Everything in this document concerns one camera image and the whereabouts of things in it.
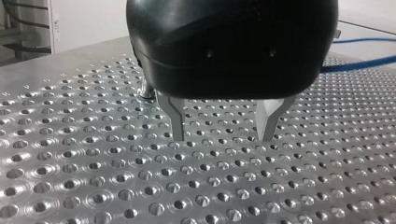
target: metal surface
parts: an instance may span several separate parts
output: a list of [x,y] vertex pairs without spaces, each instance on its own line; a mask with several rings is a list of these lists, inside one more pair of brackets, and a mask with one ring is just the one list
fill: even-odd
[[256,102],[188,101],[176,143],[124,50],[0,69],[1,223],[396,221],[394,75],[321,75],[266,143]]

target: black robot end effector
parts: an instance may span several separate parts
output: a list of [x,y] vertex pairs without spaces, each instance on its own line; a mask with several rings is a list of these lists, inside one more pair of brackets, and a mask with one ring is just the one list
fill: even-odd
[[128,0],[137,59],[156,90],[185,99],[279,99],[318,76],[337,0]]

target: aluminum plate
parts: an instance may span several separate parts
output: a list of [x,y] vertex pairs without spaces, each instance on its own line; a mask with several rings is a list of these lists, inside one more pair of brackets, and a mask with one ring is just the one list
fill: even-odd
[[0,222],[396,222],[394,75],[320,75],[266,143],[250,100],[188,101],[173,142],[141,77],[121,58],[3,97]]

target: black plastic housing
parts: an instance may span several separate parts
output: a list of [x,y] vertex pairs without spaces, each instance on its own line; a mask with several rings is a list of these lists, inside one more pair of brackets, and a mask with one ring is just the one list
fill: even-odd
[[275,99],[310,86],[332,43],[337,0],[128,0],[147,81],[187,99]]

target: blue cable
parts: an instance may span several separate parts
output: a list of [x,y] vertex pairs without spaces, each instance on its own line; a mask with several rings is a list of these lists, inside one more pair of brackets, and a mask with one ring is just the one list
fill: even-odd
[[334,40],[334,44],[347,44],[354,42],[362,42],[362,41],[389,41],[396,42],[396,38],[383,38],[383,37],[367,37],[367,38],[358,38],[358,39],[346,39],[346,40]]
[[[358,38],[358,39],[347,39],[347,40],[336,40],[334,44],[346,44],[361,41],[390,41],[396,42],[395,38],[382,38],[382,37],[369,37],[369,38]],[[363,68],[377,67],[389,63],[396,63],[396,55],[389,56],[386,58],[374,59],[361,63],[347,63],[342,65],[324,66],[320,69],[320,73],[334,73],[334,72],[346,72]]]

